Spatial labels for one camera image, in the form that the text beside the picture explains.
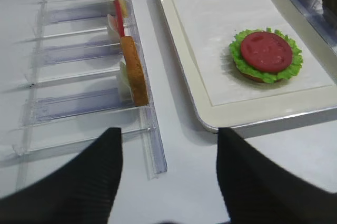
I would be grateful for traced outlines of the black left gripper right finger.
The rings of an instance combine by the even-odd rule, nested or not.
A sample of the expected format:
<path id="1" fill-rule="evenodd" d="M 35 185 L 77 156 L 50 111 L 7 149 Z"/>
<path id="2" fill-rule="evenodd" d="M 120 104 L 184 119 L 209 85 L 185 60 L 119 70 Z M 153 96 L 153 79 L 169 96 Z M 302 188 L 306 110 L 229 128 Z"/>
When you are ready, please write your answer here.
<path id="1" fill-rule="evenodd" d="M 218 130 L 216 175 L 231 223 L 336 223 L 336 194 L 286 171 L 232 128 Z"/>

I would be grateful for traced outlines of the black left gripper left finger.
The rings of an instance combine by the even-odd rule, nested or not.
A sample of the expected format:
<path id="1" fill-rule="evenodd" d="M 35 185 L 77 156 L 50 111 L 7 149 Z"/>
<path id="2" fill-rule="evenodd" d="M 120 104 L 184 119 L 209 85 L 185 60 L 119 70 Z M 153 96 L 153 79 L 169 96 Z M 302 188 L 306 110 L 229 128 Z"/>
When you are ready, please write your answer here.
<path id="1" fill-rule="evenodd" d="M 108 223 L 122 168 L 122 132 L 109 128 L 60 169 L 1 199 L 1 223 Z"/>

